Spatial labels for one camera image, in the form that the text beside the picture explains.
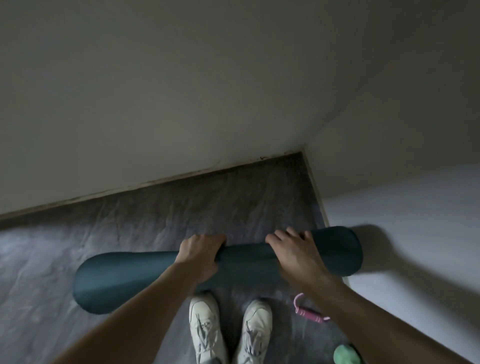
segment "white sneaker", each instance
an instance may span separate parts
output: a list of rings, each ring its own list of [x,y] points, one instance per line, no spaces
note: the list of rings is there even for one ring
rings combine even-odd
[[[190,333],[197,364],[217,358],[228,364],[227,348],[220,331],[220,314],[215,298],[209,293],[196,295],[190,301]]]
[[[272,309],[263,301],[253,301],[245,311],[232,364],[262,364],[272,334]]]

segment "green ball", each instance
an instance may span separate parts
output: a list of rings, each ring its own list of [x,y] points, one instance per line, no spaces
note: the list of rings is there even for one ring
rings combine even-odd
[[[338,346],[333,353],[335,364],[361,364],[361,358],[357,352],[348,345]]]

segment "forearm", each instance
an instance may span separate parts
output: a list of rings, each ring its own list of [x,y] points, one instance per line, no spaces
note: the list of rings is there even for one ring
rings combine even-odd
[[[190,264],[171,265],[54,364],[150,364],[180,305],[195,290],[196,279]]]
[[[318,282],[311,296],[370,364],[468,363],[334,277]]]

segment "floor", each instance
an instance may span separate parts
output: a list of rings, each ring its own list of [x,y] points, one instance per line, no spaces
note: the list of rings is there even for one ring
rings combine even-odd
[[[48,363],[105,319],[72,298],[72,280],[87,258],[110,251],[177,249],[196,232],[224,232],[228,244],[261,243],[292,225],[323,227],[300,153],[37,212],[0,222],[0,352],[9,364]],[[265,360],[332,363],[347,338],[334,322],[296,316],[287,286],[213,292],[230,352],[243,310],[263,297],[274,313]],[[155,363],[195,363],[188,302],[180,308]]]

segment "dark green yoga mat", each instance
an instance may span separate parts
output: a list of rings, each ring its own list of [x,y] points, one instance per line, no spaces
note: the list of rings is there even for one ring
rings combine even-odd
[[[327,269],[349,276],[360,269],[363,253],[355,233],[335,226],[313,230],[315,245]],[[108,314],[156,280],[175,260],[177,252],[105,253],[78,268],[73,297],[92,314]],[[215,287],[275,285],[281,282],[277,259],[266,243],[220,248],[218,272],[198,291]]]

